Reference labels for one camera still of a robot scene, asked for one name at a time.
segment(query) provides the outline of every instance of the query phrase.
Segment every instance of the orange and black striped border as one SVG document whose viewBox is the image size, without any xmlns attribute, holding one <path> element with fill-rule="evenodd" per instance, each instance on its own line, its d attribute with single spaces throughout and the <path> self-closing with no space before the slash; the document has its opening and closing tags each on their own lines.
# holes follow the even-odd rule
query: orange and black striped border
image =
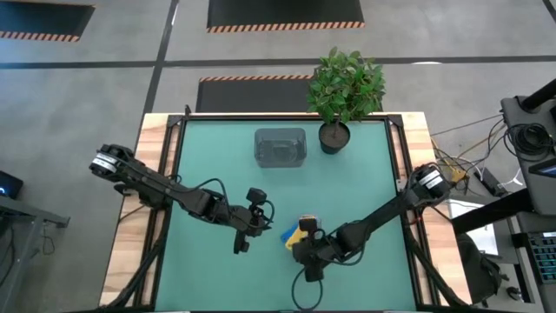
<svg viewBox="0 0 556 313">
<path fill-rule="evenodd" d="M 271 23 L 259 25 L 227 25 L 207 28 L 208 33 L 230 33 L 243 31 L 273 30 L 333 30 L 365 27 L 365 22 L 322 22 L 322 23 Z"/>
<path fill-rule="evenodd" d="M 39 34 L 27 33 L 19 31 L 0 31 L 2 39 L 21 39 L 21 40 L 38 40 L 38 41 L 58 41 L 66 43 L 74 43 L 80 39 L 79 36 L 57 35 L 57 34 Z"/>
<path fill-rule="evenodd" d="M 313 75 L 259 75 L 245 77 L 202 77 L 199 83 L 223 82 L 223 81 L 255 81 L 255 80 L 302 80 L 311 79 Z"/>
</svg>

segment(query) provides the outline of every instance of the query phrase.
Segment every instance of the power strip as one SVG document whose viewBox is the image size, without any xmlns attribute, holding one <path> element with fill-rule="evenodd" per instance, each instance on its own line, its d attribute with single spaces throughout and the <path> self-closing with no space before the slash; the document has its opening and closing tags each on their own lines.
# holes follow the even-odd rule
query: power strip
<svg viewBox="0 0 556 313">
<path fill-rule="evenodd" d="M 493 195 L 493 196 L 505 196 L 507 195 L 507 190 L 504 186 L 500 186 L 500 182 L 496 177 L 494 177 L 493 173 L 490 172 L 487 168 L 483 170 L 482 173 L 482 180 L 480 179 L 480 172 L 477 170 L 473 173 L 477 179 L 479 179 L 480 183 L 485 186 L 486 190 Z"/>
</svg>

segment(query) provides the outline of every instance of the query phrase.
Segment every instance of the black floor mat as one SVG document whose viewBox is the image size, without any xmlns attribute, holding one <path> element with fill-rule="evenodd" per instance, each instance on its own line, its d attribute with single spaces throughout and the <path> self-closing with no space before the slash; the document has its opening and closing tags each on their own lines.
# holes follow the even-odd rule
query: black floor mat
<svg viewBox="0 0 556 313">
<path fill-rule="evenodd" d="M 0 38 L 76 42 L 95 7 L 56 3 L 0 2 Z"/>
<path fill-rule="evenodd" d="M 306 112 L 310 75 L 206 77 L 197 112 Z"/>
<path fill-rule="evenodd" d="M 211 33 L 365 26 L 359 0 L 210 0 L 208 19 Z"/>
</svg>

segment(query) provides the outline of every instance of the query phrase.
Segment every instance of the black table frame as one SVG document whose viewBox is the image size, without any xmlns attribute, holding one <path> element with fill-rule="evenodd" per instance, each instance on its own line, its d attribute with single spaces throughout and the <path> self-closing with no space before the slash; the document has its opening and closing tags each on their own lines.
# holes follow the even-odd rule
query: black table frame
<svg viewBox="0 0 556 313">
<path fill-rule="evenodd" d="M 0 196 L 0 213 L 5 219 L 3 223 L 10 223 L 7 227 L 13 228 L 14 223 L 29 225 L 24 238 L 18 240 L 21 244 L 18 245 L 15 252 L 10 252 L 15 253 L 16 261 L 10 269 L 4 285 L 0 288 L 0 312 L 9 312 L 21 286 L 25 269 L 35 255 L 35 244 L 42 235 L 43 224 L 48 222 L 55 224 L 57 228 L 66 228 L 70 223 L 70 218 L 38 209 L 6 196 Z"/>
</svg>

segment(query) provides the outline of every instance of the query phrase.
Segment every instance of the blue object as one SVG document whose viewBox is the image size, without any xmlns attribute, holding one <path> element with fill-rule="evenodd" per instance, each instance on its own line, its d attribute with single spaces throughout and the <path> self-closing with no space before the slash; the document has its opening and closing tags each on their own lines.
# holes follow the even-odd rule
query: blue object
<svg viewBox="0 0 556 313">
<path fill-rule="evenodd" d="M 281 236 L 280 236 L 281 242 L 286 244 L 288 239 L 295 233 L 295 230 L 297 230 L 298 226 L 299 226 L 299 223 L 295 222 L 295 224 L 292 226 L 292 228 L 287 230 L 285 233 L 281 234 Z"/>
</svg>

